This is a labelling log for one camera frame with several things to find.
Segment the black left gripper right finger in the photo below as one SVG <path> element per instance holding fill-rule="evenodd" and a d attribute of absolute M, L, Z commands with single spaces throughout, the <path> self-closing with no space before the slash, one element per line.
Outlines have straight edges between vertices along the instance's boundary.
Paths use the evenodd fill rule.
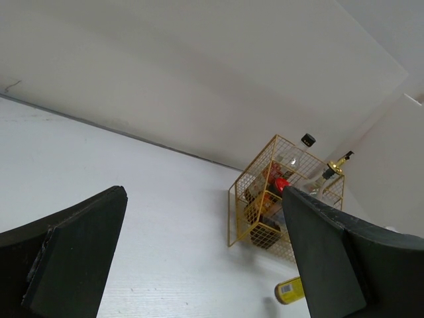
<path fill-rule="evenodd" d="M 422 317 L 423 239 L 379 227 L 307 195 L 282 209 L 311 317 Z"/>

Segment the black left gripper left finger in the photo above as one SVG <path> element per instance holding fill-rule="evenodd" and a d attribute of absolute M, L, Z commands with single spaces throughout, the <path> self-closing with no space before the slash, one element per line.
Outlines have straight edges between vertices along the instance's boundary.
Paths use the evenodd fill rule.
<path fill-rule="evenodd" d="M 1 316 L 96 317 L 127 202 L 115 185 L 1 233 Z"/>

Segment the small yellow label bottle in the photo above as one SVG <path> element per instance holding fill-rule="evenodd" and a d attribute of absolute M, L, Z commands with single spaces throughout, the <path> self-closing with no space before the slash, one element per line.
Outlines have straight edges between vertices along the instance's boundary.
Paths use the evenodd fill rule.
<path fill-rule="evenodd" d="M 274 295 L 282 305 L 289 305 L 305 297 L 301 278 L 298 276 L 281 282 L 274 288 Z"/>

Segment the clear gold spout oil bottle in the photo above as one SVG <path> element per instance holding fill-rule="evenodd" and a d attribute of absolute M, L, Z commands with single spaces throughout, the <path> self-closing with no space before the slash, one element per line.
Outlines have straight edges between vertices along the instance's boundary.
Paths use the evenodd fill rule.
<path fill-rule="evenodd" d="M 349 150 L 336 162 L 329 161 L 323 168 L 322 172 L 315 174 L 308 180 L 300 181 L 297 188 L 311 197 L 326 203 L 327 205 L 332 205 L 333 203 L 330 202 L 330 199 L 326 197 L 324 192 L 337 177 L 341 177 L 343 175 L 341 167 L 350 160 L 352 155 L 354 155 L 354 152 Z"/>

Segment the red lid chili sauce jar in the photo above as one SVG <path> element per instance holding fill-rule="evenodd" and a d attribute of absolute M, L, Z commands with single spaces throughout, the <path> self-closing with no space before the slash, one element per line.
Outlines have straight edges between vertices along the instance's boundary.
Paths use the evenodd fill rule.
<path fill-rule="evenodd" d="M 244 191 L 248 205 L 244 209 L 244 215 L 249 223 L 257 220 L 258 216 L 278 220 L 284 217 L 282 213 L 282 192 L 289 181 L 276 178 L 274 183 L 266 188 L 262 185 L 253 185 Z"/>

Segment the black cap vinegar bottle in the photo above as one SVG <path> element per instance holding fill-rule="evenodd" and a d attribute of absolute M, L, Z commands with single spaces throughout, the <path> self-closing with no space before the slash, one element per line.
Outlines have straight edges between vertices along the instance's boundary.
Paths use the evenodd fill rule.
<path fill-rule="evenodd" d="M 299 169 L 301 159 L 306 151 L 311 148 L 316 139 L 309 133 L 302 136 L 300 142 L 295 146 L 290 146 L 287 150 L 278 153 L 271 163 L 268 174 L 268 184 L 274 183 L 276 178 L 289 178 Z"/>

